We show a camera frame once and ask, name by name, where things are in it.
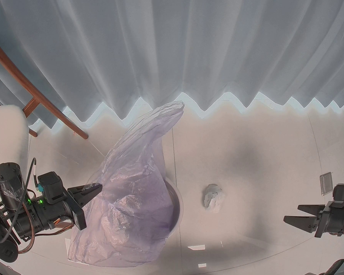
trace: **curtain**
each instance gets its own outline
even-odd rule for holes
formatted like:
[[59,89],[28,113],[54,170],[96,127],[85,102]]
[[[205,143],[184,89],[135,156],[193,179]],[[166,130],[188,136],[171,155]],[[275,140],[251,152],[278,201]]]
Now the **curtain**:
[[[0,46],[81,121],[181,92],[202,110],[224,92],[246,107],[258,92],[344,105],[344,0],[0,0]],[[0,67],[0,103],[30,98]]]

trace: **cable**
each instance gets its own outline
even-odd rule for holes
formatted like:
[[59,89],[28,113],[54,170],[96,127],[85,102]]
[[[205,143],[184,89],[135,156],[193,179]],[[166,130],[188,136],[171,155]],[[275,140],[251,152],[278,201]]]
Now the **cable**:
[[29,190],[29,189],[27,189],[27,191],[30,191],[31,193],[33,193],[33,194],[34,194],[33,198],[37,198],[37,196],[36,196],[36,193],[35,193],[33,190]]
[[18,251],[18,254],[25,254],[25,253],[28,253],[31,248],[33,247],[34,245],[34,238],[35,238],[35,232],[34,232],[34,226],[33,226],[33,223],[32,223],[32,219],[31,219],[31,215],[29,214],[29,211],[26,207],[26,205],[23,203],[23,208],[24,208],[24,211],[26,211],[27,213],[27,216],[28,216],[28,219],[29,219],[29,224],[31,225],[31,241],[30,243],[23,249],[23,250],[19,250]]
[[71,220],[71,224],[66,226],[66,227],[64,227],[64,228],[62,228],[62,229],[60,229],[59,231],[56,231],[56,232],[53,232],[53,233],[40,233],[40,234],[36,234],[36,236],[58,235],[58,234],[61,234],[61,233],[63,233],[63,232],[65,232],[65,231],[67,231],[67,230],[69,230],[69,229],[74,227],[75,223],[74,223],[73,219],[71,219],[68,216],[61,216],[61,217]]
[[19,201],[19,204],[18,204],[18,208],[15,210],[15,215],[14,215],[13,221],[12,221],[12,223],[11,223],[9,229],[8,229],[8,232],[5,234],[4,238],[2,240],[0,240],[0,243],[3,243],[4,241],[6,241],[8,239],[8,237],[9,237],[9,235],[10,235],[12,229],[13,229],[13,226],[14,226],[17,218],[18,218],[19,209],[22,206],[24,198],[25,198],[26,193],[27,193],[27,187],[28,187],[28,183],[29,183],[29,178],[31,176],[33,163],[36,163],[36,158],[32,159],[32,163],[31,163],[31,166],[29,168],[29,172],[28,172],[28,176],[27,176],[26,185],[24,186],[23,194],[22,194],[22,197],[20,198],[20,201]]

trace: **gray curtain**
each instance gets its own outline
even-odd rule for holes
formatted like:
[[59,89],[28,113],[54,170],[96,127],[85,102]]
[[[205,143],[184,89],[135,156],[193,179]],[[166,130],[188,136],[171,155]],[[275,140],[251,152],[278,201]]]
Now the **gray curtain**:
[[[224,92],[344,105],[344,0],[0,0],[0,45],[81,121],[182,91],[203,110]],[[0,67],[0,102],[29,99]]]

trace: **purple plastic bag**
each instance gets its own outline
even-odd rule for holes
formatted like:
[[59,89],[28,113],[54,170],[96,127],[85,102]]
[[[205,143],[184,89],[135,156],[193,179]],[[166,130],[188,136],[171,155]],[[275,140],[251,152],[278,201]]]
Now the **purple plastic bag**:
[[138,118],[88,183],[102,192],[83,209],[87,228],[73,229],[68,259],[134,267],[158,258],[170,233],[173,204],[164,183],[161,136],[181,118],[181,101]]

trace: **white cushion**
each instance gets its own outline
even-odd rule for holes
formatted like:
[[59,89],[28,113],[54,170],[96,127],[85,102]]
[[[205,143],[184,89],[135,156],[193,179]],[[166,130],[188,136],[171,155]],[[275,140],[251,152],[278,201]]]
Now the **white cushion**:
[[27,178],[28,122],[23,111],[14,105],[0,106],[0,164],[14,162]]

